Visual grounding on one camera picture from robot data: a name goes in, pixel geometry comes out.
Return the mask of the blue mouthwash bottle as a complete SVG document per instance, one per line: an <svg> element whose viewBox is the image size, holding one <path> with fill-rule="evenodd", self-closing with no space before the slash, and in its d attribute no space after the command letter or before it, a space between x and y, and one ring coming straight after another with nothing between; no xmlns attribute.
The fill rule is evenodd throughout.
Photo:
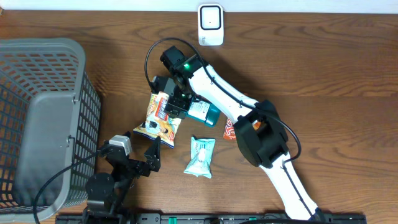
<svg viewBox="0 0 398 224"><path fill-rule="evenodd" d="M213 127L217 124L221 111L212 103L204 100L193 100L187 112L189 118Z"/></svg>

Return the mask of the yellow snack bag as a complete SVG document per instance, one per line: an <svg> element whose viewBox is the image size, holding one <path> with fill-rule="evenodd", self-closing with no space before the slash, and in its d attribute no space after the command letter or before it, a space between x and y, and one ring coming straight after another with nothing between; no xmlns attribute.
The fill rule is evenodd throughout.
<svg viewBox="0 0 398 224"><path fill-rule="evenodd" d="M169 100L169 95L164 92L151 94L150 102L147 107L146 120L138 127L133 129L134 134L143 135L151 140L160 137L162 144L175 147L174 139L180 126L180 118L172 118L165 111Z"/></svg>

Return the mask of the teal small snack packet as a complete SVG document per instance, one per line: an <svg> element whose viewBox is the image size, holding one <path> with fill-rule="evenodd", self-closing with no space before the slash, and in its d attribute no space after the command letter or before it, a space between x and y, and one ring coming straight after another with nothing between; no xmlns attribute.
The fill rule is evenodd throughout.
<svg viewBox="0 0 398 224"><path fill-rule="evenodd" d="M204 176L208 179L212 178L210 164L215 147L216 139L191 137L191 161L188 163L185 174L195 175L196 177Z"/></svg>

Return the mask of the orange chocolate bar wrapper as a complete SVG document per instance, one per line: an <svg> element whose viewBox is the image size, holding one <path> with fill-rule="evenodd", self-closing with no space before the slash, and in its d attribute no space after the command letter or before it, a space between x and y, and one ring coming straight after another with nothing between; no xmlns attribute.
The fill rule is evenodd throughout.
<svg viewBox="0 0 398 224"><path fill-rule="evenodd" d="M229 118L226 120L226 125L224 127L224 133L223 133L223 139L236 140L233 123Z"/></svg>

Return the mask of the orange small snack packet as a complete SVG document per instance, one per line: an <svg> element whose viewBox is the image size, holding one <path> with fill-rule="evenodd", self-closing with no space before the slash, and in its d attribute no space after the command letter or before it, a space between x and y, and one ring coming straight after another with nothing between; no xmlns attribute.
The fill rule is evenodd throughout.
<svg viewBox="0 0 398 224"><path fill-rule="evenodd" d="M261 121L256 121L252 126L255 130L258 130L261 127L261 124Z"/></svg>

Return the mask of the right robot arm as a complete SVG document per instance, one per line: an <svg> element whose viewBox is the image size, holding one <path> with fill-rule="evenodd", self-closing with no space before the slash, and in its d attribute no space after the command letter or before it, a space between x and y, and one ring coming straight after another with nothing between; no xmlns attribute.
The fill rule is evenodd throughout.
<svg viewBox="0 0 398 224"><path fill-rule="evenodd" d="M287 146L297 135L279 117L268 100L258 102L224 81L196 52L185 56L172 46L160 56L175 86L165 110L173 118L186 117L192 96L205 98L233 124L238 148L253 166L261 168L280 195L287 216L294 220L323 221L324 215L310 198L294 170Z"/></svg>

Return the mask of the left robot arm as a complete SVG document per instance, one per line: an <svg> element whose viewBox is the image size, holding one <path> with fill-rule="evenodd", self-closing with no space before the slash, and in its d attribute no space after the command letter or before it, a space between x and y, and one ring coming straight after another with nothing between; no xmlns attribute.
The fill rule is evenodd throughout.
<svg viewBox="0 0 398 224"><path fill-rule="evenodd" d="M87 207L83 211L83 223L135 223L135 215L123 205L124 199L140 177L148 177L159 171L161 138L156 137L146 150L145 161L131 159L131 133L115 135L99 149L99 156L113 167L111 173L92 175L85 189Z"/></svg>

